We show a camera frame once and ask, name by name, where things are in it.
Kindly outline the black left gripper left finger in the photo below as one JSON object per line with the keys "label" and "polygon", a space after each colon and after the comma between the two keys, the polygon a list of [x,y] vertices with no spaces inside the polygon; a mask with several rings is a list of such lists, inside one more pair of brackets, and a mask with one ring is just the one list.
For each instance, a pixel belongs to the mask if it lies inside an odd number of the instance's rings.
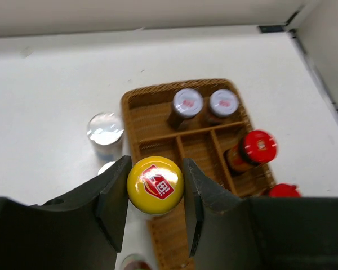
{"label": "black left gripper left finger", "polygon": [[123,156],[43,205],[0,197],[0,269],[114,269],[127,217]]}

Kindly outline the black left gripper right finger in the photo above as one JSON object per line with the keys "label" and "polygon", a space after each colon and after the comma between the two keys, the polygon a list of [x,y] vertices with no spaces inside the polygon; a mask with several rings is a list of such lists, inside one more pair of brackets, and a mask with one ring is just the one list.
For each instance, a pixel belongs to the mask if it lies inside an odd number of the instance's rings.
{"label": "black left gripper right finger", "polygon": [[338,198],[241,199],[183,159],[196,269],[338,269]]}

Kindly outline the red-lid sauce jar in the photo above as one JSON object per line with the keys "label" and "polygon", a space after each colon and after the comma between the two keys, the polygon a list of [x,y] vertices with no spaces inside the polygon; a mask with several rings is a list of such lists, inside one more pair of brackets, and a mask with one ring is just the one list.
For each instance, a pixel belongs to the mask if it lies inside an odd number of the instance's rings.
{"label": "red-lid sauce jar", "polygon": [[275,138],[267,131],[256,129],[246,133],[235,146],[226,150],[224,158],[229,170],[238,175],[271,162],[277,152]]}
{"label": "red-lid sauce jar", "polygon": [[301,197],[301,193],[297,190],[297,185],[280,183],[273,186],[268,191],[270,197]]}

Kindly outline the green-label sauce bottle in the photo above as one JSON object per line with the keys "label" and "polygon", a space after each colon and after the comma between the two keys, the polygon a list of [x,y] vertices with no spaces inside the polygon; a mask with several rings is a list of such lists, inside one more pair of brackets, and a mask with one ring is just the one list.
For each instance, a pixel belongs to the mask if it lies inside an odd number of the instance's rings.
{"label": "green-label sauce bottle", "polygon": [[184,177],[172,160],[150,156],[132,167],[126,187],[136,211],[145,219],[153,219],[168,214],[180,203]]}
{"label": "green-label sauce bottle", "polygon": [[133,253],[126,256],[120,265],[120,270],[152,270],[144,256]]}

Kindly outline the white-lid spice jar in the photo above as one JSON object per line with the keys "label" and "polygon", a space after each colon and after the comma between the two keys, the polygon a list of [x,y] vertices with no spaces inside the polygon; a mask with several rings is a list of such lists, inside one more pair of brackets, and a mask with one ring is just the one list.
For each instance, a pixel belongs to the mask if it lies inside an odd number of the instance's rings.
{"label": "white-lid spice jar", "polygon": [[182,129],[187,122],[195,118],[203,109],[203,97],[195,89],[184,88],[173,97],[172,110],[167,119],[173,129]]}
{"label": "white-lid spice jar", "polygon": [[209,125],[220,125],[233,118],[239,108],[237,95],[228,89],[216,90],[208,99],[204,118]]}

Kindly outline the near silver-lid salt shaker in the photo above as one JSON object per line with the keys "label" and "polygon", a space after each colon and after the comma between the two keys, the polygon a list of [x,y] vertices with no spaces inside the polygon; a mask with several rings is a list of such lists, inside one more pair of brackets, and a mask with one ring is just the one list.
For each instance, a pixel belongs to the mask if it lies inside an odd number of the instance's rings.
{"label": "near silver-lid salt shaker", "polygon": [[106,170],[108,170],[113,164],[115,164],[115,161],[110,161],[104,164],[98,171],[97,175],[101,175],[104,173]]}

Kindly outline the silver-lid salt shaker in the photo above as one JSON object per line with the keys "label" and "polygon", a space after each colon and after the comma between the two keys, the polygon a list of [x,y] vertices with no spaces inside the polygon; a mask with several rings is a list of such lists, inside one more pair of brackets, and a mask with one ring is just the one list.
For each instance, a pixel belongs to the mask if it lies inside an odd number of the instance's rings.
{"label": "silver-lid salt shaker", "polygon": [[110,161],[104,164],[98,171],[97,175],[101,175],[104,173],[106,170],[108,170],[113,164],[115,164],[115,161]]}
{"label": "silver-lid salt shaker", "polygon": [[123,136],[123,121],[113,112],[100,112],[87,124],[87,138],[95,154],[106,163],[122,157]]}

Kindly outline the far silver-lid salt shaker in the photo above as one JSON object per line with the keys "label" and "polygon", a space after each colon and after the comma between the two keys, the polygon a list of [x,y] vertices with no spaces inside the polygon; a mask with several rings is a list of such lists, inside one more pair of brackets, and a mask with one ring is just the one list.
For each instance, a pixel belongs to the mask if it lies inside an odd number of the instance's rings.
{"label": "far silver-lid salt shaker", "polygon": [[122,157],[123,136],[123,121],[113,112],[100,112],[87,124],[87,138],[95,154],[106,163]]}

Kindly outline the brown wicker basket tray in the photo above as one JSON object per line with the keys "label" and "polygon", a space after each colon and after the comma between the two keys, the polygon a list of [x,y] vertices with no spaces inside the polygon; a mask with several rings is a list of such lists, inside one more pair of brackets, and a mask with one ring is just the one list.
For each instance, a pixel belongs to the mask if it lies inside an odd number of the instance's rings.
{"label": "brown wicker basket tray", "polygon": [[[174,94],[184,88],[196,89],[204,99],[204,108],[216,90],[228,89],[239,98],[238,112],[220,125],[209,126],[204,120],[204,110],[186,128],[174,130],[167,118]],[[183,158],[192,158],[206,176],[239,197],[258,194],[275,184],[268,165],[239,176],[234,176],[226,165],[224,151],[254,129],[239,90],[229,80],[197,79],[134,89],[122,96],[121,108],[134,164],[145,157],[163,156],[181,168]],[[188,252],[184,200],[168,214],[149,220],[147,225],[158,269],[195,269]]]}

